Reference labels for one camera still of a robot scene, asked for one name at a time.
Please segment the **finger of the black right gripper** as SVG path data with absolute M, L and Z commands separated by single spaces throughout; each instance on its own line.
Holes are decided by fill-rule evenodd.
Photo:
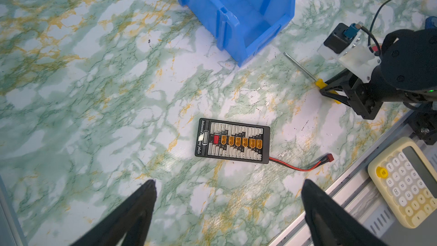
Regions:
M 348 69 L 342 70 L 339 74 L 328 79 L 320 91 L 321 92 L 338 92 L 343 91 L 344 87 L 349 85 L 350 79 L 353 77 L 353 73 Z
M 334 90 L 320 90 L 320 94 L 324 97 L 333 99 L 338 104 L 344 104 L 348 107 L 351 107 L 349 97 L 347 95 L 339 94 Z

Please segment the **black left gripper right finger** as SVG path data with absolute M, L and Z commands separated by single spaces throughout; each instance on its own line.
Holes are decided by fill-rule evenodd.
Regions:
M 303 183 L 305 220 L 315 246 L 384 246 L 312 180 Z

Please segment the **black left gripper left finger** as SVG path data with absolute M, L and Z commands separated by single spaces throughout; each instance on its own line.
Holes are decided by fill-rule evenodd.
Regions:
M 156 200 L 155 181 L 150 179 L 73 245 L 143 246 Z

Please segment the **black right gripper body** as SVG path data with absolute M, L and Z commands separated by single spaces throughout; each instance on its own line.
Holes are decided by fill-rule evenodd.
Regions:
M 381 66 L 373 70 L 368 83 L 348 71 L 344 92 L 349 106 L 365 120 L 374 120 L 383 103 L 396 102 L 396 89 L 382 76 Z

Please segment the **yellow handled screwdriver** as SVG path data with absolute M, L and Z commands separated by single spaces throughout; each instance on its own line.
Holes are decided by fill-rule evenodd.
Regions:
M 302 71 L 309 79 L 311 79 L 320 90 L 327 86 L 327 84 L 322 79 L 318 79 L 317 77 L 315 77 L 312 73 L 306 70 L 298 61 L 296 61 L 288 53 L 284 52 L 283 54 L 286 58 L 289 59 L 289 61 L 292 62 L 294 66 L 297 67 L 297 69 Z

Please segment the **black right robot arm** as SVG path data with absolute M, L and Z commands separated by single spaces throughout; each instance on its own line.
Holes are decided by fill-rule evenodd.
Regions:
M 326 82 L 322 96 L 336 100 L 365 120 L 384 102 L 425 104 L 437 100 L 437 31 L 397 30 L 386 36 L 382 53 L 350 46 L 340 54 L 321 46 L 320 54 L 346 69 Z

